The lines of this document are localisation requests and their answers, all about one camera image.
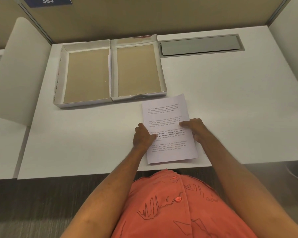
shirt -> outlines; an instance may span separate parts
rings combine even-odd
[[[132,184],[111,237],[256,236],[207,184],[166,169]]]

desk surface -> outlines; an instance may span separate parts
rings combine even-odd
[[[184,93],[191,118],[242,163],[298,160],[298,82],[266,26],[158,36],[158,40],[238,33],[245,51],[162,58],[167,96]],[[143,121],[141,101],[61,110],[52,103],[62,44],[50,53],[19,179],[111,172]],[[139,170],[210,166],[199,158]]]
[[[0,179],[18,176],[25,134],[27,134],[26,126],[0,118]]]

hand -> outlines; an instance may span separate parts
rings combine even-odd
[[[158,136],[157,134],[150,135],[146,127],[139,123],[138,127],[135,128],[135,135],[133,137],[134,148],[139,148],[147,152],[153,141]]]
[[[181,127],[188,127],[192,130],[194,139],[201,143],[203,135],[208,132],[207,127],[203,124],[201,119],[190,119],[190,121],[182,121],[179,123]]]

number 383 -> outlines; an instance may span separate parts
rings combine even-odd
[[[42,0],[43,3],[53,3],[53,0]]]

blue sign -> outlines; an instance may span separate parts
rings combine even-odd
[[[29,7],[51,7],[60,5],[72,5],[71,0],[24,0]]]

